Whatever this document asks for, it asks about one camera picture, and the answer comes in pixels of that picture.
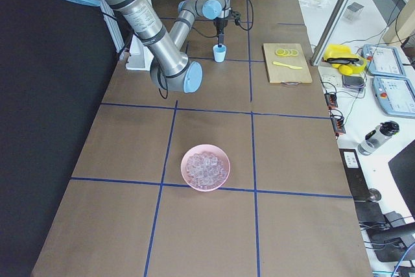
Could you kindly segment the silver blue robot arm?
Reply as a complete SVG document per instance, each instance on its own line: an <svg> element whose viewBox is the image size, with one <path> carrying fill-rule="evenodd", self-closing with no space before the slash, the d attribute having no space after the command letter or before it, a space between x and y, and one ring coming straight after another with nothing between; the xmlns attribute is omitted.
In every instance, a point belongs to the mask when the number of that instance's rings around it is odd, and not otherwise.
<svg viewBox="0 0 415 277"><path fill-rule="evenodd" d="M178 18L170 31L159 19L148 0L66 0L81 5L99 5L106 1L120 12L154 59L150 77L161 90L193 93L202 83L202 66L181 52L197 17L215 22L218 43L223 43L225 19L230 15L230 0L185 0L178 6Z"/></svg>

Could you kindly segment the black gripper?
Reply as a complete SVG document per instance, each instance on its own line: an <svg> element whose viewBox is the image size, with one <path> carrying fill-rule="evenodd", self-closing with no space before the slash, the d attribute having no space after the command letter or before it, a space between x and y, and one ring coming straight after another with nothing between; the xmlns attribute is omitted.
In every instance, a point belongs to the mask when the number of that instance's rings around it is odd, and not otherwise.
<svg viewBox="0 0 415 277"><path fill-rule="evenodd" d="M215 19L215 28L217 32L217 46L222 47L224 44L224 29L228 25L228 19L227 18L216 18Z"/></svg>

